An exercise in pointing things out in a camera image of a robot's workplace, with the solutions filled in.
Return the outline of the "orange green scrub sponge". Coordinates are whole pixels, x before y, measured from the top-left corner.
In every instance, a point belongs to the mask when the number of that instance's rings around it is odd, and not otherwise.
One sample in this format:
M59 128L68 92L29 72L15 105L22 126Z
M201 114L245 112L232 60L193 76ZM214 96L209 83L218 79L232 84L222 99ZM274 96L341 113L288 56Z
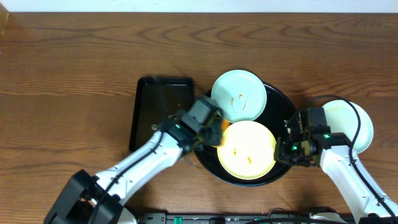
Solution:
M220 142L217 146L216 146L216 145L213 145L213 147L220 147L220 146L222 146L222 145L224 144L223 133L225 132L225 130L226 130L230 125L231 125L231 123L230 123L227 119L224 119L224 120L222 121L222 123L221 123L221 134L222 134L221 142Z

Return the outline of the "light blue plate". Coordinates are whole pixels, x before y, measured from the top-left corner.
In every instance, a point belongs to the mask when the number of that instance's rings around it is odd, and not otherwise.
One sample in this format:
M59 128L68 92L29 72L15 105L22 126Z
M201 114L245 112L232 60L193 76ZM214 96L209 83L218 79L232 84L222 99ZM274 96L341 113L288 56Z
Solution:
M361 121L361 127L353 149L359 154L364 152L372 143L374 136L374 126L371 118L362 107L351 102L356 108ZM345 133L350 141L353 140L358 128L358 118L356 113L343 100L333 100L323 105L327 124L333 133Z
M236 123L257 119L266 107L267 92L255 74L246 70L230 70L215 81L211 98L223 110L224 119Z

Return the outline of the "yellow plate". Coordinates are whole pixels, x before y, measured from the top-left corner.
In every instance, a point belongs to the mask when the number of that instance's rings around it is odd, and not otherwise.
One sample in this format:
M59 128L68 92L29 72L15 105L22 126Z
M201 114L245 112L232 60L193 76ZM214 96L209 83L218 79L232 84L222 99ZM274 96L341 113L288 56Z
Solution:
M239 121L223 131L217 155L227 173L254 180L274 167L275 145L275 137L267 127L255 121Z

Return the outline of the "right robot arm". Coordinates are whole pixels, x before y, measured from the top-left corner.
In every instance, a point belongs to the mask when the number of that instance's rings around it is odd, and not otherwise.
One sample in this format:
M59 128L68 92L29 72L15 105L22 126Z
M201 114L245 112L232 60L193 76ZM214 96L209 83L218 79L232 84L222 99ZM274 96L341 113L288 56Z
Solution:
M285 121L274 159L288 166L317 166L333 181L356 223L397 223L397 204L364 168L344 133L332 133L323 108L308 108Z

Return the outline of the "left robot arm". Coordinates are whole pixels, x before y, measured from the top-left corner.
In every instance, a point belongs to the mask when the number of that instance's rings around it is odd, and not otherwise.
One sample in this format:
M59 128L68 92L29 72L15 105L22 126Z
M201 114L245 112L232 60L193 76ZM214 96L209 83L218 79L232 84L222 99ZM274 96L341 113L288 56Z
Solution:
M118 164L89 175L70 177L44 223L136 223L126 202L148 181L182 156L221 143L223 110L207 96L188 110L165 118L138 150Z

